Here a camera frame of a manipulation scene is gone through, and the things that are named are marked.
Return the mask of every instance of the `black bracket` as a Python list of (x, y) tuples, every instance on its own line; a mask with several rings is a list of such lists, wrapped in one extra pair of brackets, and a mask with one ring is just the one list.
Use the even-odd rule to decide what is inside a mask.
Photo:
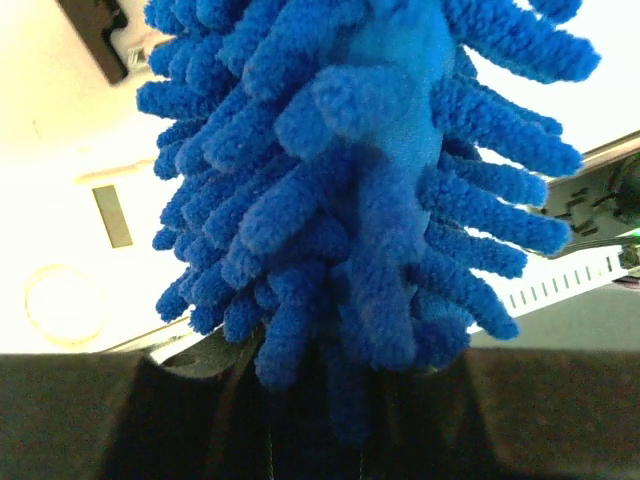
[(129, 70), (111, 44), (111, 33), (129, 20), (117, 0), (57, 0), (111, 85)]

